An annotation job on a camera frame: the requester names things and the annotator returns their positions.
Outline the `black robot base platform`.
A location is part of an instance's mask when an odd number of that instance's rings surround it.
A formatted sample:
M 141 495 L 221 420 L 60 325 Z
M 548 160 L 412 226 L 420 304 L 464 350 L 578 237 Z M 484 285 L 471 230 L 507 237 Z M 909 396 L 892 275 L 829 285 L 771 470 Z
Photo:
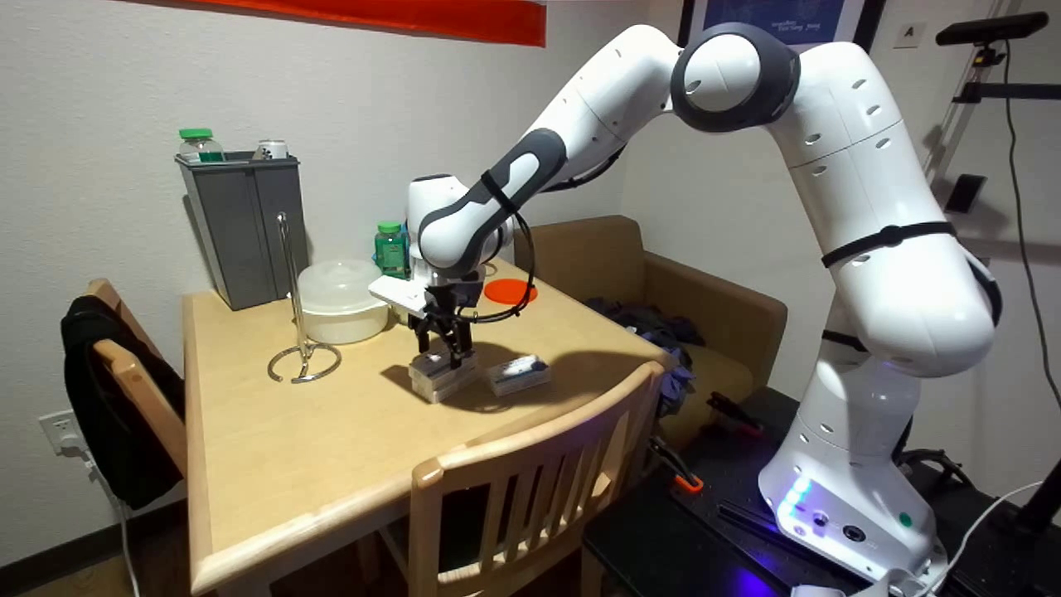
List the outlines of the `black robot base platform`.
M 761 392 L 742 420 L 708 425 L 684 454 L 703 477 L 695 495 L 660 465 L 586 529 L 586 549 L 622 597 L 789 597 L 795 583 L 854 595 L 863 578 L 785 540 L 757 495 L 759 465 L 795 413 L 795 402 Z M 928 459 L 909 466 L 957 558 L 938 597 L 1061 597 L 1061 529 L 1017 526 L 1017 506 L 990 505 L 975 485 Z

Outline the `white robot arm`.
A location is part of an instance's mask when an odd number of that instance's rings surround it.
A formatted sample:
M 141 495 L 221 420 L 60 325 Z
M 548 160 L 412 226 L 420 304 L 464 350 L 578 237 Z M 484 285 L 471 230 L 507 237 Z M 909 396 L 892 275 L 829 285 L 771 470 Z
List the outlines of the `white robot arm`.
M 747 223 L 742 235 L 757 247 L 812 247 L 831 287 L 807 397 L 757 477 L 775 526 L 872 583 L 934 590 L 949 558 L 896 449 L 918 386 L 986 359 L 1001 297 L 934 201 L 863 47 L 792 51 L 750 24 L 721 24 L 691 44 L 627 27 L 475 182 L 407 184 L 412 253 L 423 268 L 418 330 L 464 360 L 466 307 L 503 226 L 528 200 L 599 170 L 655 116 L 701 131 L 766 131 L 789 205 Z

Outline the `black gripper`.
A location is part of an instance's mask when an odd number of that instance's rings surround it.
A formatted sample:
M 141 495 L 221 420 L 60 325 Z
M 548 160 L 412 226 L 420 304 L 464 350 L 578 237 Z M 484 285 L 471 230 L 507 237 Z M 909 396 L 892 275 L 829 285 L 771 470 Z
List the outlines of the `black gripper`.
M 407 319 L 418 350 L 432 350 L 432 334 L 439 334 L 451 347 L 446 365 L 461 369 L 471 359 L 471 323 L 464 307 L 475 307 L 478 297 L 482 285 L 475 277 L 432 281 L 423 304 Z

